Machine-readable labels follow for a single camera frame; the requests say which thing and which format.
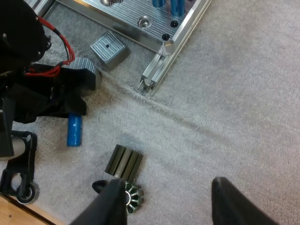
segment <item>battery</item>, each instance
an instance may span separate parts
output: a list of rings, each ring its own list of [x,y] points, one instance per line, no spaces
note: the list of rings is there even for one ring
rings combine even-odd
[[[69,114],[67,121],[67,146],[78,147],[81,145],[82,117],[73,113]]]
[[[185,0],[171,0],[171,13],[173,16],[184,15],[184,2]]]
[[[152,0],[152,5],[154,7],[162,7],[165,5],[165,0]]]

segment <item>screw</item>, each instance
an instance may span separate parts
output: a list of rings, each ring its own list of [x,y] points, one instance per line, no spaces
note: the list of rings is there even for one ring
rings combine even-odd
[[[176,20],[173,20],[172,22],[171,22],[171,27],[178,27],[178,22],[176,21]]]
[[[170,39],[170,35],[169,35],[169,34],[163,34],[162,39],[163,39],[164,41],[167,41],[167,40]]]

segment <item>wooden board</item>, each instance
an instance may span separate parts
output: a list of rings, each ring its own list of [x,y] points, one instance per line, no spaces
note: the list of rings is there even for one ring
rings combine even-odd
[[[60,221],[53,218],[51,215],[42,211],[34,205],[29,205],[29,208],[36,213],[50,220],[56,225],[63,225]],[[10,203],[6,199],[0,197],[0,225],[46,225],[47,223],[35,218],[26,211],[18,208],[14,204]]]

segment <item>carpet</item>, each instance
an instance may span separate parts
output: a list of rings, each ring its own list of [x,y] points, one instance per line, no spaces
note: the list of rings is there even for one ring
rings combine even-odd
[[[212,224],[215,176],[280,224],[299,224],[299,8],[213,0],[154,96],[137,93],[154,53],[121,37],[131,55],[86,97],[82,147],[66,147],[66,120],[15,124],[38,134],[36,204],[72,221],[95,198],[91,184],[111,178],[104,169],[118,143],[145,155],[136,183],[146,201],[128,224]],[[90,45],[105,28],[63,6],[48,20],[101,67]],[[55,64],[64,49],[52,41],[43,62]]]

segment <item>caster wheel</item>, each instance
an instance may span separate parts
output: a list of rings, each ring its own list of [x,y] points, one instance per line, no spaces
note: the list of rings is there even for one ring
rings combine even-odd
[[[22,197],[17,196],[16,198],[20,204],[26,205],[35,202],[38,198],[38,194],[39,194],[39,188],[37,184],[30,183],[28,189],[25,191],[24,196]]]

